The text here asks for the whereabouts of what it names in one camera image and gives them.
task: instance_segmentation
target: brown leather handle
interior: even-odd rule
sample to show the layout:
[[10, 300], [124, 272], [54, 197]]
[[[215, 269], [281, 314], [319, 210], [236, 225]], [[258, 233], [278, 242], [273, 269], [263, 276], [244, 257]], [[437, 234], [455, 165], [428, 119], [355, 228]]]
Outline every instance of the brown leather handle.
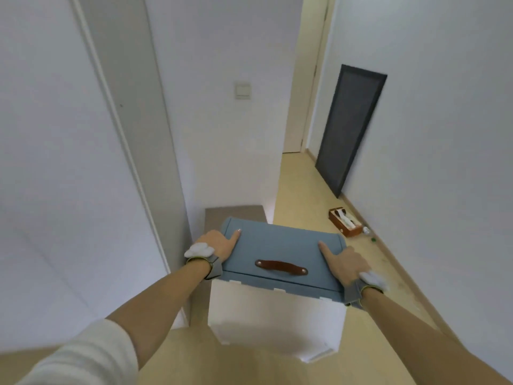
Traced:
[[308, 274], [308, 269], [301, 266], [296, 266], [292, 263], [282, 261], [265, 261], [257, 259], [255, 265], [266, 270], [276, 270], [278, 272], [287, 272], [294, 276], [305, 276]]

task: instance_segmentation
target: light switch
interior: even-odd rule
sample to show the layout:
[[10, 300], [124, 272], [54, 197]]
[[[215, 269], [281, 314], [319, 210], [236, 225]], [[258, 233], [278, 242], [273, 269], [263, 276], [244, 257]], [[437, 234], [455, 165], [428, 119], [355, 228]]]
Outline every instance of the light switch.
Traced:
[[249, 82], [236, 82], [235, 98], [237, 100], [251, 99], [251, 84]]

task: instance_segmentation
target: white sleeve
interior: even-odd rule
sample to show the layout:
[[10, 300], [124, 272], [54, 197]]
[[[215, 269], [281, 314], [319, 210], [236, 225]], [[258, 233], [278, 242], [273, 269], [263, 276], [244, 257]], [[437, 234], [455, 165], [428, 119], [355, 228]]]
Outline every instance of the white sleeve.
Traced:
[[39, 362], [18, 385], [135, 385], [137, 375], [130, 337], [103, 319]]

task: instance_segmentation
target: hand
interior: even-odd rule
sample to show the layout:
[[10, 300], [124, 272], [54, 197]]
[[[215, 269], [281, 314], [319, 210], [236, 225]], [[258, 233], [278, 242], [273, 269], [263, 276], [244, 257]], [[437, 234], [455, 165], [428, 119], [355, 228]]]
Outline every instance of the hand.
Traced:
[[237, 240], [239, 240], [240, 233], [242, 231], [238, 229], [235, 231], [231, 238], [228, 240], [219, 231], [209, 231], [208, 233], [201, 235], [196, 243], [206, 243], [214, 249], [214, 255], [218, 256], [221, 262], [224, 262], [231, 255], [234, 250]]
[[346, 247], [340, 254], [333, 255], [328, 246], [319, 242], [319, 250], [324, 255], [330, 271], [344, 286], [349, 286], [360, 278], [361, 272], [370, 270], [367, 261], [351, 246]]

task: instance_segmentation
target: finger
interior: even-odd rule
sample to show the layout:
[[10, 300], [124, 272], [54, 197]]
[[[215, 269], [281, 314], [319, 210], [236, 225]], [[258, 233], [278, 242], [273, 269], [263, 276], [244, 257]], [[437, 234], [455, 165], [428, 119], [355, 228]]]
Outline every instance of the finger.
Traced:
[[333, 259], [335, 258], [335, 255], [331, 252], [331, 250], [326, 246], [324, 242], [319, 242], [319, 250], [321, 251], [322, 255], [324, 255], [324, 259], [328, 264], [330, 264]]
[[233, 234], [231, 234], [231, 238], [230, 238], [231, 249], [234, 249], [235, 245], [237, 244], [237, 241], [240, 238], [241, 232], [242, 232], [242, 230], [239, 228], [237, 231], [235, 231]]

